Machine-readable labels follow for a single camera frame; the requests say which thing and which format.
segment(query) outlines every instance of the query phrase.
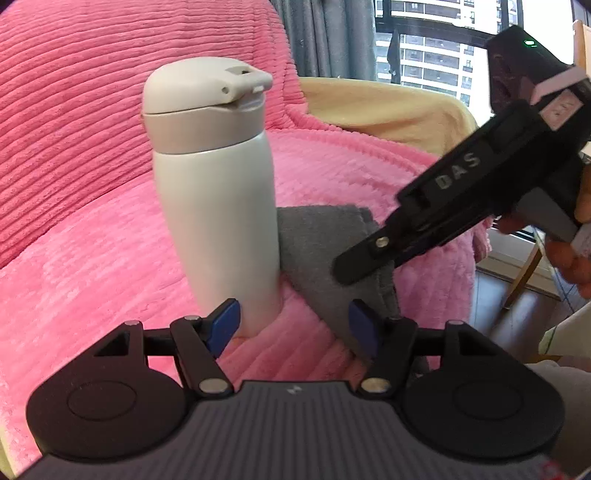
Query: wooden floor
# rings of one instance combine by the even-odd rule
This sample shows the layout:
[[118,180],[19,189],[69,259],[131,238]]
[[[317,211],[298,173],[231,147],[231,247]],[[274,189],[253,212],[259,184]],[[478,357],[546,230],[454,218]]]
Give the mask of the wooden floor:
[[470,324],[494,340],[521,362],[537,353],[551,314],[559,304],[554,298],[525,290],[510,310],[502,310],[509,282],[476,272]]

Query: gray curtain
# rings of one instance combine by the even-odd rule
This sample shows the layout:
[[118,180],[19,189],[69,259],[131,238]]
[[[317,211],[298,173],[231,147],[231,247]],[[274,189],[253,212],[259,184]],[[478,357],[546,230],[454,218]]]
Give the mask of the gray curtain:
[[271,0],[298,75],[376,80],[372,0]]

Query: ribbed pink fabric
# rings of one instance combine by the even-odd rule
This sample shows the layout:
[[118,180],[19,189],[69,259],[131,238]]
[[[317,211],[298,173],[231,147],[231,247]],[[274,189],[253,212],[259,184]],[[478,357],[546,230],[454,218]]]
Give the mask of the ribbed pink fabric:
[[[17,0],[0,18],[0,42],[0,419],[18,471],[38,456],[24,406],[44,378],[125,320],[149,328],[199,313],[139,117],[155,68],[231,56],[273,74],[267,128],[279,205],[353,202],[383,220],[393,195],[435,160],[306,115],[268,0]],[[397,270],[405,315],[430,327],[468,316],[485,228]],[[357,381],[362,365],[288,284],[284,295],[279,319],[228,347],[220,364],[232,381]]]

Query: bottle lid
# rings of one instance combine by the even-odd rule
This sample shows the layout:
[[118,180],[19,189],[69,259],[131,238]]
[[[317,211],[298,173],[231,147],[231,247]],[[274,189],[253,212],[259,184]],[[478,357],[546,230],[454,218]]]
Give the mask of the bottle lid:
[[144,85],[143,113],[181,112],[227,105],[271,88],[271,74],[240,60],[196,57],[155,70]]
[[272,76],[240,60],[196,57],[163,65],[144,85],[154,151],[188,154],[250,140],[264,129]]

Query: thermos bottle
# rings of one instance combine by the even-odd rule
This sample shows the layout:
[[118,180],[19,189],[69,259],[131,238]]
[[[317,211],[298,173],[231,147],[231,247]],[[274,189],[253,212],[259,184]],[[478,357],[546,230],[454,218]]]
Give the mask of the thermos bottle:
[[199,57],[155,70],[142,115],[164,217],[197,304],[242,306],[239,336],[281,310],[277,209],[264,131],[269,73]]

